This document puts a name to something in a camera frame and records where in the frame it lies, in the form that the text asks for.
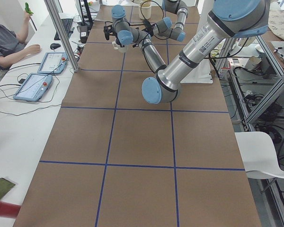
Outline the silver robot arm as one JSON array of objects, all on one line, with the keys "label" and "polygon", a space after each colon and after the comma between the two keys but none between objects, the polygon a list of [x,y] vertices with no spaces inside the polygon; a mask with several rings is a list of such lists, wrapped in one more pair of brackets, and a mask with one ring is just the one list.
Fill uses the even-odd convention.
[{"label": "silver robot arm", "polygon": [[172,39],[182,42],[186,36],[184,31],[185,22],[188,16],[188,7],[183,0],[163,0],[162,9],[177,16],[172,23],[170,17],[164,17],[162,20],[153,24],[153,34],[161,38]]}]

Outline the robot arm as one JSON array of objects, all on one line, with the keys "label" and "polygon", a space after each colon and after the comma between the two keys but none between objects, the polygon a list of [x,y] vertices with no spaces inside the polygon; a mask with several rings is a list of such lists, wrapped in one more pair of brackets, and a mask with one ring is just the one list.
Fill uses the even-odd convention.
[{"label": "robot arm", "polygon": [[188,16],[187,5],[181,0],[164,0],[162,8],[177,15],[175,28],[169,17],[153,25],[151,32],[130,27],[123,6],[112,7],[115,36],[121,46],[136,44],[140,47],[154,77],[142,83],[142,96],[150,104],[175,100],[180,82],[225,38],[242,38],[262,35],[267,31],[270,1],[268,0],[215,0],[207,22],[166,65],[151,42],[151,36],[160,35],[177,41],[185,38],[183,31]]}]

